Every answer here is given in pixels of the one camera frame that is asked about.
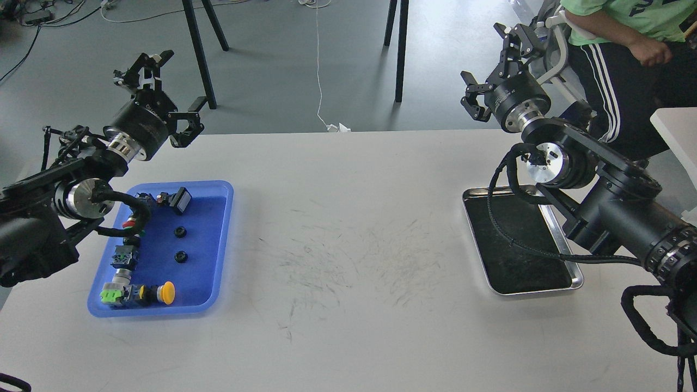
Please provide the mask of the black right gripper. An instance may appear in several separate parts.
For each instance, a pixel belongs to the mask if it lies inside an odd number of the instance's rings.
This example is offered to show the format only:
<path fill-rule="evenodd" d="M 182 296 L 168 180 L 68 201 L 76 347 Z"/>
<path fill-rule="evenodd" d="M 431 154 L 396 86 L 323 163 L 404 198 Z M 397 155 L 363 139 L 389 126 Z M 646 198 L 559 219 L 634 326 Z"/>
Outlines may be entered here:
<path fill-rule="evenodd" d="M 470 72 L 462 70 L 466 92 L 460 104 L 475 121 L 488 122 L 492 114 L 503 131 L 522 132 L 531 121 L 545 117 L 551 107 L 547 92 L 528 72 L 529 64 L 545 54 L 545 43 L 527 25 L 508 28 L 495 23 L 493 28 L 503 38 L 493 79 L 503 81 L 479 84 Z M 478 102 L 480 96 L 485 96 L 485 106 Z"/>

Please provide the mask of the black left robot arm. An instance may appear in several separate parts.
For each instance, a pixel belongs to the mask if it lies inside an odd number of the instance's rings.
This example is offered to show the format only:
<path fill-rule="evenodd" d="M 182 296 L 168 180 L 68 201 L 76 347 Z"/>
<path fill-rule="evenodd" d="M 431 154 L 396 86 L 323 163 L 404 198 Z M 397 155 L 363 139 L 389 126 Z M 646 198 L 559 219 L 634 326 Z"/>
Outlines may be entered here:
<path fill-rule="evenodd" d="M 199 111 L 206 97 L 180 112 L 162 89 L 160 70 L 174 55 L 142 53 L 114 83 L 130 100 L 98 136 L 88 127 L 57 131 L 62 146 L 52 164 L 2 189 L 2 287 L 47 278 L 79 260 L 77 244 L 90 233 L 131 237 L 150 220 L 146 203 L 115 191 L 109 181 L 124 176 L 133 160 L 149 161 L 169 140 L 185 148 L 201 134 Z"/>

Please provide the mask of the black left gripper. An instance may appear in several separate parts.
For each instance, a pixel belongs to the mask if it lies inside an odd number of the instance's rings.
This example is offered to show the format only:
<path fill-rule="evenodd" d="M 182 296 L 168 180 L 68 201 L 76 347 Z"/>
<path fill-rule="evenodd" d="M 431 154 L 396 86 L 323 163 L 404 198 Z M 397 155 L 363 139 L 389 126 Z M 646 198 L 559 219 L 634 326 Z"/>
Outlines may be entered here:
<path fill-rule="evenodd" d="M 168 136 L 174 148 L 186 148 L 205 128 L 199 112 L 207 104 L 206 96 L 197 97 L 186 112 L 176 112 L 177 106 L 162 92 L 160 69 L 173 56 L 173 50 L 151 56 L 142 53 L 125 72 L 114 70 L 115 86 L 134 95 L 103 133 L 114 137 L 122 132 L 137 142 L 142 149 L 138 160 L 152 159 Z M 187 121 L 184 131 L 178 131 L 178 121 Z"/>

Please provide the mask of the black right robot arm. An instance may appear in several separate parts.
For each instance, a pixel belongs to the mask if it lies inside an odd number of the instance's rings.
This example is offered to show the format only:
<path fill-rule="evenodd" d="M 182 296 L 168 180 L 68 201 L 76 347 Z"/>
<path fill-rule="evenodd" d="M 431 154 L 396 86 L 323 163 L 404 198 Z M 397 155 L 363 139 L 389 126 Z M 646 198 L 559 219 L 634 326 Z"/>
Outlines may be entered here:
<path fill-rule="evenodd" d="M 462 71 L 461 105 L 475 121 L 496 118 L 503 131 L 521 135 L 496 167 L 486 188 L 486 211 L 499 236 L 530 255 L 588 265 L 640 266 L 657 285 L 625 288 L 621 306 L 651 349 L 677 358 L 695 383 L 695 226 L 656 203 L 662 187 L 645 169 L 591 137 L 572 122 L 549 118 L 550 97 L 529 64 L 545 45 L 531 27 L 496 23 L 499 62 L 484 83 Z M 565 216 L 563 233 L 588 255 L 551 253 L 504 231 L 492 201 L 501 172 L 521 201 L 551 205 Z"/>

